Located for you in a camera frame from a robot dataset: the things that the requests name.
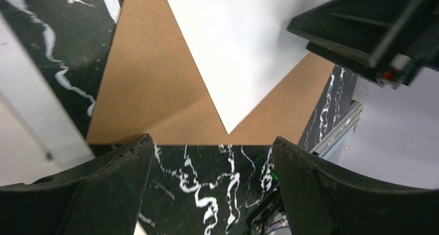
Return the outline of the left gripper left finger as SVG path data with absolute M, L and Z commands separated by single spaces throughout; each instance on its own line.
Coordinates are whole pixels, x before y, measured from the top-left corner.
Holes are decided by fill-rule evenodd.
M 130 144 L 31 184 L 1 187 L 1 234 L 133 234 L 154 143 Z

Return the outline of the white mat board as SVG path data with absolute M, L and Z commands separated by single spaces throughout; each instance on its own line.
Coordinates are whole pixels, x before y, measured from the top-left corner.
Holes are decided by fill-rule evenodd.
M 33 183 L 93 158 L 10 25 L 1 18 L 1 185 Z

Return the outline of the brown cardboard backing board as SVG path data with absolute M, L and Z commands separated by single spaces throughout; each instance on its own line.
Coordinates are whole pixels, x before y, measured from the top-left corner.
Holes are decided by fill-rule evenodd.
M 334 64 L 307 52 L 227 133 L 167 0 L 124 0 L 86 140 L 160 145 L 299 141 Z

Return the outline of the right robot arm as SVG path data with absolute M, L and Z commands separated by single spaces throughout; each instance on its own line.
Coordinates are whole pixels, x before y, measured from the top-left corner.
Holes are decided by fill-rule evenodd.
M 290 21 L 307 50 L 376 85 L 438 71 L 438 0 L 331 0 Z

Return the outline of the aluminium rail front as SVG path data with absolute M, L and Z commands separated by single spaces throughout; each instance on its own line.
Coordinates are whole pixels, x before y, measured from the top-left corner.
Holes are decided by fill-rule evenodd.
M 353 100 L 347 115 L 311 149 L 311 153 L 341 166 L 362 111 L 363 104 Z

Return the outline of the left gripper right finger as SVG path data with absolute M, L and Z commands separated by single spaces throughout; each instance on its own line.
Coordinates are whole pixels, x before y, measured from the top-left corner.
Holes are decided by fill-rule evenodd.
M 438 190 L 366 177 L 277 137 L 274 170 L 292 234 L 438 234 Z

